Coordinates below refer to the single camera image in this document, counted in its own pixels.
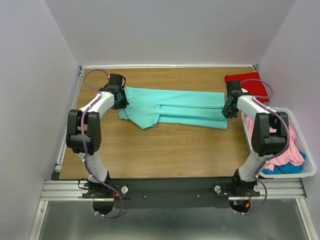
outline metal floor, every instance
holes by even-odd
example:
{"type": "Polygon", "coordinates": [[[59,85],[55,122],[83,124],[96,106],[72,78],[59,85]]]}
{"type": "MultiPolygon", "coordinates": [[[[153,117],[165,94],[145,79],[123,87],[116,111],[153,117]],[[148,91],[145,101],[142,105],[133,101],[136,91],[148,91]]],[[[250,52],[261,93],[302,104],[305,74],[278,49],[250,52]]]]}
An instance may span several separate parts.
{"type": "MultiPolygon", "coordinates": [[[[253,205],[260,204],[253,200],[253,205]]],[[[50,201],[41,240],[305,240],[295,199],[269,199],[257,213],[225,208],[128,209],[121,217],[94,215],[90,201],[50,201]]]]}

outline pink cloth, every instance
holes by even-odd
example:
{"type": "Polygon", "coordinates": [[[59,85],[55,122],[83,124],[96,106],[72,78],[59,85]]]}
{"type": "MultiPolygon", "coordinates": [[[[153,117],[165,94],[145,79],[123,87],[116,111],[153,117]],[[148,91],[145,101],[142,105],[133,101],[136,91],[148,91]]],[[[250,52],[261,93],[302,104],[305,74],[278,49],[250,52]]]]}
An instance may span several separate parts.
{"type": "MultiPolygon", "coordinates": [[[[244,119],[245,124],[248,127],[250,137],[252,136],[252,132],[254,130],[254,121],[250,117],[246,117],[244,119]]],[[[276,130],[270,128],[270,133],[274,133],[276,130]]],[[[304,158],[301,156],[298,148],[295,145],[296,133],[295,131],[289,126],[289,134],[290,134],[290,142],[289,148],[285,151],[282,155],[272,159],[268,165],[265,166],[265,169],[269,169],[271,171],[274,170],[276,166],[282,166],[287,163],[291,163],[294,166],[300,166],[304,163],[304,158]]]]}

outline clothing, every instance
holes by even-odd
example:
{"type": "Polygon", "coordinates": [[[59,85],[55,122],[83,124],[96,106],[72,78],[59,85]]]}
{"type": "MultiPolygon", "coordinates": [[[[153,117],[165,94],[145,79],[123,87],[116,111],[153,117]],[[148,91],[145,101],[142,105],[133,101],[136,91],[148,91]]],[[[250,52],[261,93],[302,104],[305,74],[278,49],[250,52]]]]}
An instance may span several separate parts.
{"type": "Polygon", "coordinates": [[[129,105],[119,116],[131,120],[141,129],[154,127],[157,123],[227,129],[227,119],[221,113],[225,105],[223,92],[134,87],[126,87],[124,91],[129,105]]]}
{"type": "MultiPolygon", "coordinates": [[[[250,72],[250,73],[244,73],[244,74],[226,75],[224,77],[225,83],[228,83],[233,80],[239,80],[240,82],[242,82],[247,79],[260,79],[259,73],[258,72],[250,72]]],[[[263,85],[263,83],[260,81],[246,81],[243,84],[241,84],[241,87],[243,89],[248,90],[248,92],[254,96],[268,97],[266,88],[263,85]]],[[[256,99],[261,103],[269,101],[268,98],[257,97],[256,99]]]]}
{"type": "MultiPolygon", "coordinates": [[[[244,119],[244,121],[245,121],[245,124],[247,125],[250,136],[252,136],[255,122],[248,116],[244,119]]],[[[276,132],[276,130],[270,128],[270,132],[274,133],[276,132]]],[[[287,149],[287,151],[285,151],[282,155],[276,158],[273,158],[270,161],[270,163],[266,165],[265,169],[273,171],[275,166],[282,166],[287,163],[291,163],[293,166],[301,166],[304,163],[305,160],[301,156],[298,148],[295,145],[296,133],[290,126],[289,126],[289,135],[290,135],[290,142],[289,142],[289,148],[287,149]]]]}
{"type": "MultiPolygon", "coordinates": [[[[307,159],[306,154],[304,154],[302,151],[299,151],[299,153],[301,154],[304,160],[307,159]]],[[[273,171],[269,169],[263,169],[262,173],[264,174],[299,174],[302,172],[303,169],[304,167],[302,165],[294,166],[290,162],[288,162],[287,164],[282,166],[274,166],[273,171]]]]}

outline cable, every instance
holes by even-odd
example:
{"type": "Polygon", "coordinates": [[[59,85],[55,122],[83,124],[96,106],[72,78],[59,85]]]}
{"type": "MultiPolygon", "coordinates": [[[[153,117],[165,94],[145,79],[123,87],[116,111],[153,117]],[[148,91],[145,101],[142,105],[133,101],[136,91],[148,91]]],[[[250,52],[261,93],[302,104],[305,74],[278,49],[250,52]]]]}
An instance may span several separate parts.
{"type": "Polygon", "coordinates": [[[99,213],[99,212],[96,212],[95,214],[96,214],[96,215],[99,215],[99,216],[102,216],[103,218],[115,218],[115,217],[118,217],[118,216],[121,214],[121,212],[123,211],[123,209],[124,209],[125,203],[124,203],[123,198],[121,197],[120,193],[119,193],[117,190],[115,190],[112,186],[110,186],[110,185],[106,184],[105,182],[101,181],[100,179],[98,179],[98,178],[93,174],[93,172],[90,170],[90,168],[89,168],[89,166],[88,166],[88,164],[87,164],[88,147],[87,147],[87,143],[86,143],[85,126],[84,126],[84,125],[85,125],[85,115],[86,115],[86,113],[89,111],[89,109],[92,108],[92,107],[102,98],[101,92],[100,92],[98,89],[96,89],[96,88],[94,88],[93,86],[90,86],[89,84],[86,83],[86,77],[87,77],[90,73],[92,73],[92,72],[94,72],[94,71],[104,72],[104,73],[107,75],[107,77],[109,77],[109,74],[108,74],[106,71],[104,71],[104,70],[102,70],[102,69],[94,69],[94,70],[89,71],[86,75],[84,75],[84,77],[83,77],[83,79],[82,79],[84,85],[86,85],[88,88],[96,91],[96,92],[99,94],[99,96],[96,98],[96,100],[93,101],[93,102],[90,104],[90,106],[88,106],[88,107],[83,111],[83,113],[82,113],[82,115],[81,115],[81,136],[82,136],[82,143],[83,143],[83,148],[84,148],[84,158],[83,158],[83,159],[84,159],[84,167],[85,167],[86,171],[89,173],[89,175],[92,176],[93,179],[95,179],[98,183],[104,185],[105,187],[107,187],[108,189],[110,189],[111,191],[113,191],[115,194],[117,194],[118,197],[120,198],[120,201],[121,201],[121,208],[120,208],[120,211],[119,211],[117,214],[115,214],[115,215],[104,215],[104,214],[101,214],[101,213],[99,213]]]}
{"type": "MultiPolygon", "coordinates": [[[[250,195],[250,198],[249,198],[249,202],[250,202],[251,197],[252,197],[250,190],[248,190],[248,193],[249,193],[249,195],[250,195]]],[[[245,198],[246,198],[246,196],[244,196],[244,197],[241,198],[240,200],[235,200],[234,202],[239,202],[239,203],[234,204],[234,206],[237,206],[237,205],[239,205],[240,203],[242,203],[245,198]]]]}
{"type": "Polygon", "coordinates": [[[125,88],[125,86],[126,86],[126,82],[127,82],[127,80],[126,80],[126,78],[125,78],[124,76],[122,76],[122,78],[123,78],[123,80],[124,80],[124,84],[122,85],[122,88],[124,89],[124,88],[125,88]]]}
{"type": "Polygon", "coordinates": [[[88,187],[81,187],[81,186],[80,186],[80,182],[81,182],[81,181],[86,181],[86,182],[88,182],[87,179],[85,179],[85,178],[80,178],[79,181],[78,181],[78,188],[81,189],[81,190],[88,190],[88,191],[89,191],[89,188],[88,188],[88,187]]]}
{"type": "Polygon", "coordinates": [[[249,204],[251,205],[252,194],[251,194],[251,192],[250,192],[250,191],[248,191],[248,192],[249,192],[249,195],[250,195],[250,198],[249,198],[249,204]]]}
{"type": "Polygon", "coordinates": [[[284,129],[285,129],[285,132],[286,132],[286,143],[285,143],[285,146],[284,146],[284,148],[282,149],[282,151],[278,152],[276,155],[273,155],[273,156],[265,159],[265,160],[257,167],[257,169],[255,170],[255,172],[254,172],[254,177],[255,177],[256,181],[263,186],[264,191],[265,191],[264,199],[263,199],[262,203],[261,203],[256,209],[254,209],[254,210],[252,210],[252,211],[249,211],[249,212],[234,211],[235,213],[239,213],[239,214],[241,214],[241,215],[254,214],[254,213],[256,213],[257,211],[259,211],[259,210],[264,206],[264,204],[265,204],[266,201],[267,201],[268,191],[267,191],[266,185],[265,185],[261,180],[259,180],[259,174],[260,174],[260,172],[265,168],[265,166],[269,163],[270,160],[279,157],[279,156],[282,155],[285,151],[287,151],[287,150],[288,150],[288,147],[289,147],[289,143],[290,143],[289,128],[288,128],[286,122],[283,120],[283,118],[282,118],[279,114],[277,114],[275,111],[271,110],[270,107],[263,105],[261,102],[259,102],[259,101],[256,99],[256,98],[262,98],[262,99],[269,99],[269,98],[271,98],[271,97],[273,96],[273,94],[274,94],[271,86],[269,86],[269,85],[268,85],[267,83],[265,83],[264,81],[261,81],[260,79],[255,79],[255,78],[246,79],[246,80],[242,81],[241,84],[244,83],[244,82],[247,82],[247,81],[259,81],[259,82],[262,82],[263,84],[265,84],[265,85],[270,89],[270,91],[271,91],[271,94],[270,94],[270,95],[271,95],[271,96],[253,96],[252,101],[253,101],[255,104],[257,104],[259,107],[263,108],[263,109],[264,109],[265,111],[267,111],[268,113],[273,114],[277,119],[280,120],[280,122],[281,122],[281,124],[284,126],[284,129]]]}

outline blue cloth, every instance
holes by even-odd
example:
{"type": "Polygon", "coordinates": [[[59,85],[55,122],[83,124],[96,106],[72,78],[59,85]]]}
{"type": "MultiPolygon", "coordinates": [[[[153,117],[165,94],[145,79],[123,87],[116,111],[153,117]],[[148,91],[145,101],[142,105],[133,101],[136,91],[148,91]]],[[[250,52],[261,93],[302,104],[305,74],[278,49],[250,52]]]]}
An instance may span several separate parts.
{"type": "MultiPolygon", "coordinates": [[[[303,153],[302,151],[299,151],[301,156],[304,160],[306,160],[307,155],[303,153]]],[[[269,169],[263,169],[262,173],[264,174],[299,174],[304,169],[304,167],[301,166],[294,166],[290,162],[288,162],[285,165],[282,166],[274,166],[273,171],[269,169]]]]}
{"type": "Polygon", "coordinates": [[[157,123],[184,124],[227,129],[221,111],[225,104],[223,92],[155,90],[126,87],[129,105],[119,113],[141,129],[157,123]]]}

